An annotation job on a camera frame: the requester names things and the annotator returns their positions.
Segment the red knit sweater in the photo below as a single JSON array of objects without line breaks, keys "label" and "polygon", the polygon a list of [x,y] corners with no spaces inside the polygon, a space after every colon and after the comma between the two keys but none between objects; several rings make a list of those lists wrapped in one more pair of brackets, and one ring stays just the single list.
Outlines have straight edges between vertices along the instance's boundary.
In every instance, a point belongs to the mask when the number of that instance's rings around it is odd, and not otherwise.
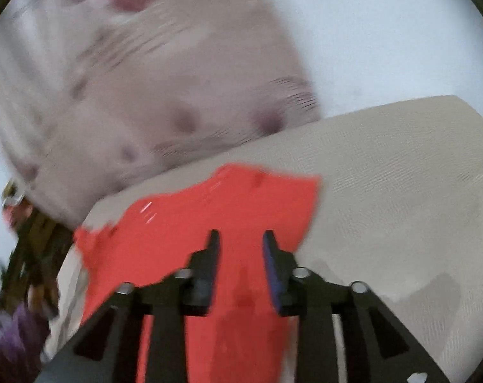
[{"label": "red knit sweater", "polygon": [[315,176],[242,164],[131,204],[117,222],[79,228],[88,274],[84,317],[123,283],[163,283],[185,320],[192,382],[276,382],[290,329],[273,307],[265,240],[297,251],[321,189]]}]

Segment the dark wooden cabinet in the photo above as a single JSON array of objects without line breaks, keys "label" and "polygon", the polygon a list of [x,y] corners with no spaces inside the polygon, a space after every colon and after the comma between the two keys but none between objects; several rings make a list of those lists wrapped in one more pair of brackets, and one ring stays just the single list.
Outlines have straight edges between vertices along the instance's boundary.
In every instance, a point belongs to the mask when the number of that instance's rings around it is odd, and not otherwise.
[{"label": "dark wooden cabinet", "polygon": [[12,314],[31,284],[55,279],[72,245],[72,231],[34,210],[17,230],[17,244],[1,273],[0,311]]}]

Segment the floral bag on cabinet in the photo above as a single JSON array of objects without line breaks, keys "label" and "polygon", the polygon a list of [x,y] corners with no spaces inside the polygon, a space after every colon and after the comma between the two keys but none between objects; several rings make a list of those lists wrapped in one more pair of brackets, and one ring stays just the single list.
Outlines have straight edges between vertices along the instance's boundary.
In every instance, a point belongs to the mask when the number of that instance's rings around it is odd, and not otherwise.
[{"label": "floral bag on cabinet", "polygon": [[3,219],[16,231],[30,217],[34,207],[13,179],[6,184],[1,199]]}]

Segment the leaf-print satin curtain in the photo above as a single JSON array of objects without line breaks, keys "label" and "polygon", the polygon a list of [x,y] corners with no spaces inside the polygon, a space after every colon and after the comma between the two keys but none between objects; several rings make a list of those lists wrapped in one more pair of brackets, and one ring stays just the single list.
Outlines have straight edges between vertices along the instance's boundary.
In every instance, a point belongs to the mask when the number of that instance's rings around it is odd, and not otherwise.
[{"label": "leaf-print satin curtain", "polygon": [[268,0],[11,0],[0,15],[0,155],[70,227],[107,195],[319,117]]}]

